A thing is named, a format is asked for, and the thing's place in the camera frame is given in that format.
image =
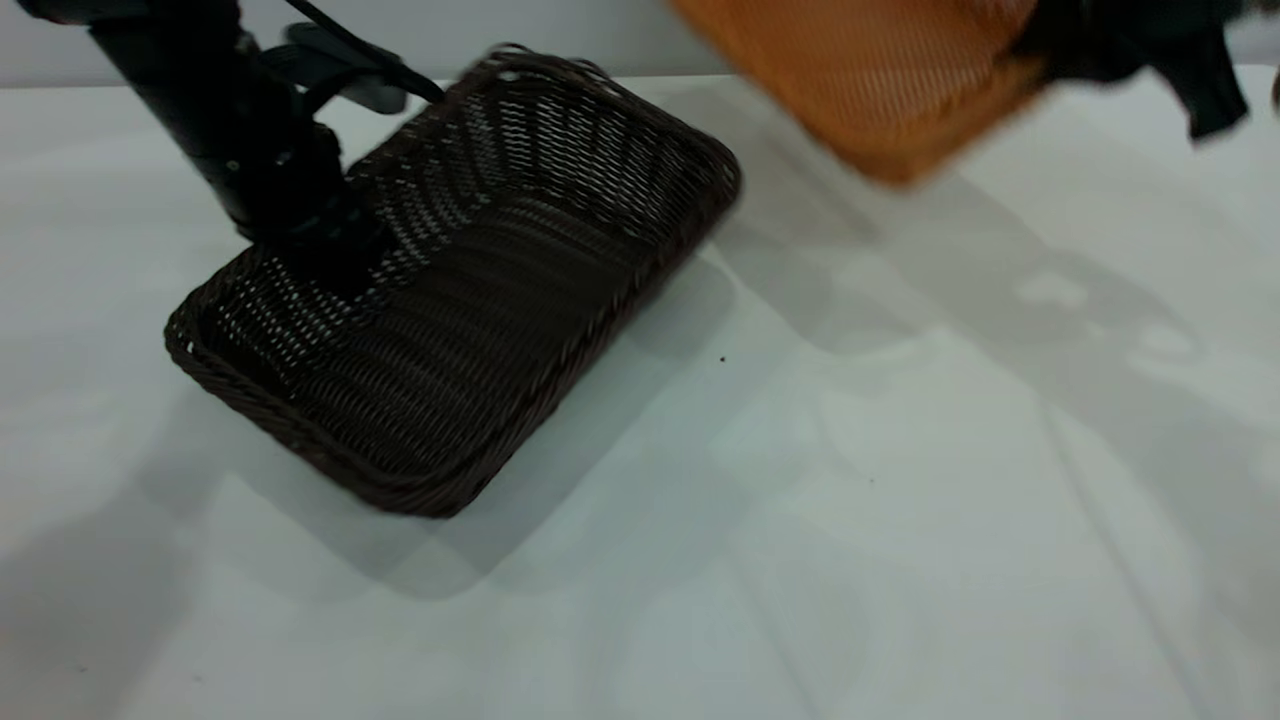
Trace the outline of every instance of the black robotic arm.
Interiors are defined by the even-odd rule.
[[[88,32],[248,240],[321,282],[360,284],[388,233],[348,187],[337,138],[261,61],[237,0],[19,0]]]

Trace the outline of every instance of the orange object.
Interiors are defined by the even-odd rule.
[[[672,0],[692,27],[863,174],[937,170],[1046,86],[1006,50],[1037,0]]]

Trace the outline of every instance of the white wall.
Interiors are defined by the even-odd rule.
[[[723,69],[666,0],[312,0],[362,37],[417,69],[452,77],[497,42],[590,58],[618,74]],[[284,0],[242,0],[246,26],[265,47],[301,17]],[[1280,26],[1242,27],[1238,59],[1280,64]],[[0,86],[116,81],[78,28],[29,19],[0,0]]]

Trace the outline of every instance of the wicker basket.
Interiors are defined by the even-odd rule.
[[[863,174],[904,186],[1034,99],[1012,59],[1037,0],[672,0]]]
[[[253,246],[178,307],[166,346],[369,503],[449,516],[732,205],[740,170],[596,67],[506,46],[349,179],[397,242],[366,293]]]

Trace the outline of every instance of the white table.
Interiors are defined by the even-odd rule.
[[[744,201],[447,523],[170,365],[242,241],[128,91],[0,92],[0,716],[1280,717],[1280,123],[1243,79],[1201,152],[1148,79],[913,196],[737,79],[635,81]]]

